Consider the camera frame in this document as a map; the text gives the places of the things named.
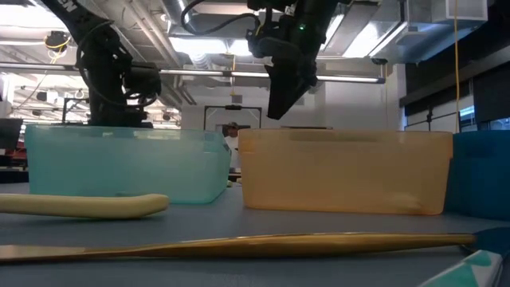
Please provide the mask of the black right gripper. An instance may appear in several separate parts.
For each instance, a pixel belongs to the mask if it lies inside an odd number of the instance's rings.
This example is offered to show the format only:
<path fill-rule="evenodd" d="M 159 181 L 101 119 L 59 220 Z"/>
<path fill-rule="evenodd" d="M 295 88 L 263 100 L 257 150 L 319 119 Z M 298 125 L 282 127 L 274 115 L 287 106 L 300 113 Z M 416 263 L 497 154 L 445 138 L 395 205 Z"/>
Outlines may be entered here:
<path fill-rule="evenodd" d="M 330 21 L 329 7 L 268 7 L 264 21 L 246 31 L 251 54 L 270 57 L 275 64 L 266 67 L 270 78 L 268 118 L 280 120 L 316 85 L 316 57 L 326 41 Z"/>

